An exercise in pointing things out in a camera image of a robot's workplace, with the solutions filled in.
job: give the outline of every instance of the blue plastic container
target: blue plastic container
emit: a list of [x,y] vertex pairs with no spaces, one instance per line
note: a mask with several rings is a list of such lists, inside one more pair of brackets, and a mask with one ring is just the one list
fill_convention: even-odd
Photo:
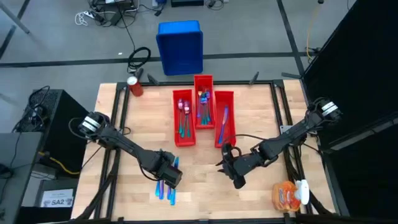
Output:
[[203,33],[198,21],[162,22],[156,41],[166,75],[203,71]]

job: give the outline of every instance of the concrete floor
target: concrete floor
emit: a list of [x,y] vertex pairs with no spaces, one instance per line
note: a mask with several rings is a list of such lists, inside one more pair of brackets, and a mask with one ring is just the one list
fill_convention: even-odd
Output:
[[[24,3],[24,0],[2,1],[15,14]],[[151,2],[141,0],[146,6]],[[318,3],[316,0],[282,2],[298,51],[304,52],[308,25]],[[99,27],[89,18],[86,18],[89,26],[74,23],[75,14],[88,9],[84,0],[30,0],[21,21],[31,33],[25,34],[17,28],[0,58],[0,132],[12,129],[35,88],[50,85],[65,89],[91,111],[100,83],[126,81],[129,75],[125,63],[4,68],[4,63],[127,58],[132,44],[125,29]],[[310,46],[322,47],[347,12],[347,1],[325,1],[313,23]],[[158,57],[155,41],[158,24],[183,20],[200,22],[205,55],[292,52],[277,0],[230,0],[220,11],[200,6],[171,8],[168,4],[159,17],[152,12],[139,13],[129,30],[137,47],[146,46]],[[0,12],[0,44],[11,27],[12,22]],[[307,58],[300,59],[306,68]],[[149,62],[144,69],[160,81],[192,80],[191,75],[165,76],[160,62]],[[213,74],[215,80],[250,80],[257,71],[260,80],[281,79],[281,72],[299,73],[293,57],[205,60],[203,73]]]

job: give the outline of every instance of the wooden tabletop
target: wooden tabletop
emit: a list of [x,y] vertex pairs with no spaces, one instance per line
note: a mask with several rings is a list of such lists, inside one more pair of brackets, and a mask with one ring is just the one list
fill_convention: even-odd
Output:
[[[306,104],[299,81],[286,80],[285,90],[293,122],[303,119]],[[111,116],[115,83],[101,84],[95,110]],[[220,149],[214,148],[214,130],[196,130],[197,143],[192,147],[174,144],[172,90],[193,89],[193,86],[145,87],[141,97],[129,98],[126,127],[132,133],[129,139],[146,149],[172,152],[180,157],[183,172],[177,187],[176,206],[155,196],[156,183],[140,172],[137,160],[122,151],[116,185],[113,220],[190,220],[219,218],[275,218],[282,214],[274,210],[271,202],[272,186],[287,180],[283,155],[266,168],[257,168],[245,176],[247,184],[236,190],[232,181],[217,172],[221,160]],[[279,135],[269,85],[216,85],[215,90],[234,91],[235,125],[237,133],[253,134],[262,138]],[[279,95],[282,117],[283,104]],[[257,139],[237,138],[236,145],[243,153],[257,144]],[[316,147],[314,139],[307,144]],[[90,143],[85,161],[98,146]],[[94,197],[100,182],[104,151],[92,158],[81,172],[73,206],[72,218],[79,216]],[[320,156],[302,146],[302,164],[312,192],[330,211],[334,211]],[[103,216],[107,199],[103,202]]]

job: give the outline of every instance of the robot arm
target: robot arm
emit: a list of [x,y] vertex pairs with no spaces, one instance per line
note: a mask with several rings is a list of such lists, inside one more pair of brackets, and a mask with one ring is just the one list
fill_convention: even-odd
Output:
[[171,188],[174,189],[180,182],[182,172],[173,167],[174,155],[172,153],[143,149],[111,126],[106,115],[91,112],[78,128],[85,136],[97,141],[100,146],[107,149],[125,150],[138,160],[144,170],[153,174],[156,179],[165,180]]
[[[263,140],[258,144],[258,149],[253,147],[251,153],[242,155],[238,147],[233,147],[230,143],[223,144],[221,152],[223,160],[217,165],[222,165],[219,172],[227,175],[233,180],[236,189],[240,189],[246,183],[244,175],[254,168],[269,164],[278,159],[278,155],[286,146],[298,146],[305,141],[307,132],[322,128],[337,122],[340,119],[341,112],[338,107],[325,98],[320,98],[308,108],[303,120],[292,126],[288,131],[282,133],[276,138]],[[234,157],[232,150],[239,152],[239,156]]]

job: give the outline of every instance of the yellow cable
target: yellow cable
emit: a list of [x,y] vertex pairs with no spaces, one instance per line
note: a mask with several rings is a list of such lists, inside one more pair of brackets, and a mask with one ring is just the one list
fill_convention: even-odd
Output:
[[[39,155],[44,156],[45,154],[44,154],[44,152],[39,152]],[[52,157],[50,157],[50,159],[51,159],[52,161],[56,162],[58,165],[60,165],[60,166],[62,167],[62,169],[63,169],[65,172],[67,172],[68,174],[71,174],[71,175],[80,174],[80,172],[72,172],[72,171],[68,170],[60,161],[58,161],[58,160],[56,160],[56,159],[54,159],[54,158],[52,158]]]
[[311,18],[311,21],[310,21],[310,26],[308,27],[308,31],[307,31],[307,57],[308,57],[309,59],[311,59],[311,60],[313,60],[313,58],[310,56],[310,54],[309,54],[309,52],[308,52],[308,43],[310,42],[310,33],[311,33],[311,28],[312,28],[313,21],[314,21],[315,18],[318,16],[318,12],[319,12],[319,9],[320,9],[320,8],[321,8],[321,5],[318,4],[318,5],[316,6],[316,8],[314,9],[314,12],[313,12],[313,14],[312,14],[312,18]]

